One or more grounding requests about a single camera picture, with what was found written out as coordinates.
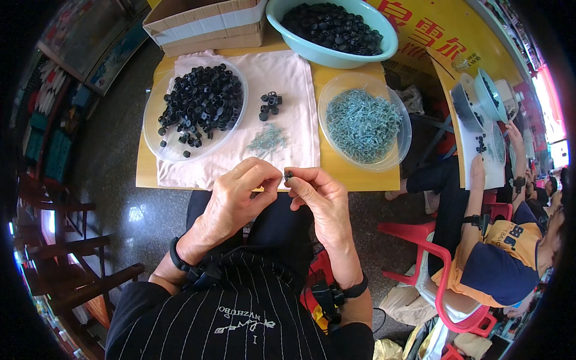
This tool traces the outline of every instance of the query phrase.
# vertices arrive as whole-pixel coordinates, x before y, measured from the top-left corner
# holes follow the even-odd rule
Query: dark floor
[[[168,250],[169,240],[185,231],[188,190],[159,190],[135,186],[138,143],[146,105],[145,89],[152,86],[152,74],[163,53],[147,41],[119,74],[92,117],[82,126],[74,145],[71,182],[78,186],[84,202],[94,202],[97,210],[88,218],[90,236],[109,235],[106,271],[119,271],[142,263],[147,280]],[[413,129],[412,144],[429,138],[427,131]],[[421,147],[413,146],[403,162],[403,172],[416,163]],[[394,281],[381,270],[405,272],[415,262],[416,248],[399,238],[376,231],[380,221],[422,223],[425,215],[422,194],[406,195],[392,203],[383,192],[351,192],[350,217],[362,267],[370,281],[374,306],[378,307]],[[98,269],[97,258],[88,259]],[[112,302],[120,291],[111,291]],[[374,316],[374,328],[383,320]],[[388,318],[376,338],[406,339],[413,327]]]

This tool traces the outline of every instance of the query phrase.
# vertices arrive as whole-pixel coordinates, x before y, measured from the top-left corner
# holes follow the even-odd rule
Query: fingernail
[[[300,180],[298,180],[298,178],[296,178],[296,177],[291,177],[286,182],[286,186],[288,186],[289,188],[292,188],[292,189],[297,189],[300,187]]]

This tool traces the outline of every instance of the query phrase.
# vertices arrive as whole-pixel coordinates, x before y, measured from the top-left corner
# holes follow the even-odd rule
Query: pinstripe shirt
[[[237,252],[221,268],[221,284],[198,292],[126,286],[106,359],[372,359],[370,328],[353,323],[325,335],[284,266]]]

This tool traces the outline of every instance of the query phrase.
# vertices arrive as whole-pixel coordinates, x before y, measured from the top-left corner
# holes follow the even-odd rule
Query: pink cloth
[[[231,141],[206,158],[190,164],[171,164],[157,158],[159,186],[212,190],[220,175],[254,156],[246,147],[263,129],[264,123],[258,118],[260,106],[264,104],[260,96],[270,91],[281,95],[283,103],[278,115],[271,114],[267,122],[283,129],[281,136],[286,137],[286,148],[278,146],[272,157],[263,159],[281,172],[286,166],[320,166],[318,117],[308,61],[292,50],[234,57],[214,55],[212,50],[207,50],[179,57],[175,63],[175,77],[201,66],[202,58],[206,56],[226,59],[242,71],[248,81],[248,108]]]

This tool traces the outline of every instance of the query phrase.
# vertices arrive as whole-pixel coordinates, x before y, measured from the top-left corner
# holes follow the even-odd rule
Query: cardboard box
[[[167,56],[261,46],[267,0],[162,0],[142,26]]]

